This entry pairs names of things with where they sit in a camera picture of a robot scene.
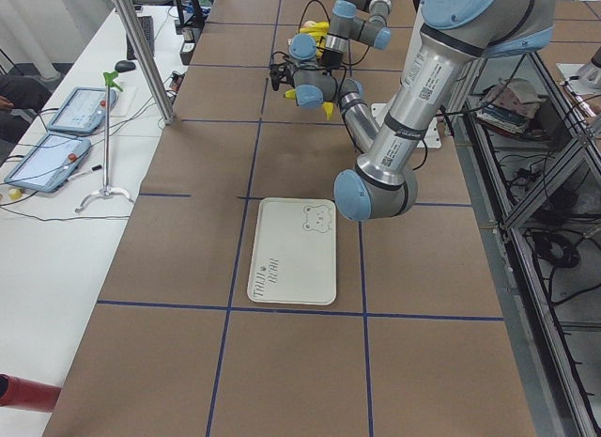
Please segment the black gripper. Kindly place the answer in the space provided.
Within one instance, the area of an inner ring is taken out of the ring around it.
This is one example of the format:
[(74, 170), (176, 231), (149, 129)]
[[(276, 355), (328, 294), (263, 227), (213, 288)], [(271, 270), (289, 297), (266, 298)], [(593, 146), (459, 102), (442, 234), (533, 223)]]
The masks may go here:
[(270, 84), (273, 91), (278, 91), (281, 85), (295, 88), (294, 75), (299, 70), (300, 64), (292, 61), (270, 63)]

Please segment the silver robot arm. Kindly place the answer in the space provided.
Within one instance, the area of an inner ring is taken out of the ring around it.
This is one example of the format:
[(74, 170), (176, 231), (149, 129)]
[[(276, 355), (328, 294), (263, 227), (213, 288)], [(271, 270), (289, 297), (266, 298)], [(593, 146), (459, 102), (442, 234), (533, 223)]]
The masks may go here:
[(336, 0), (325, 38), (322, 65), (339, 68), (350, 40), (384, 50), (391, 40), (392, 0)]
[(379, 50), (391, 39), (392, 0), (336, 0), (323, 44), (299, 33), (288, 53), (270, 65), (273, 86), (289, 85), (296, 104), (336, 104), (360, 149), (355, 165), (334, 182), (337, 209), (348, 219), (393, 217), (415, 202), (418, 186), (409, 166), (465, 65), (479, 58), (538, 51), (552, 35), (556, 0), (421, 0), (416, 23), (421, 45), (382, 120), (376, 120), (360, 85), (339, 80), (351, 41)]

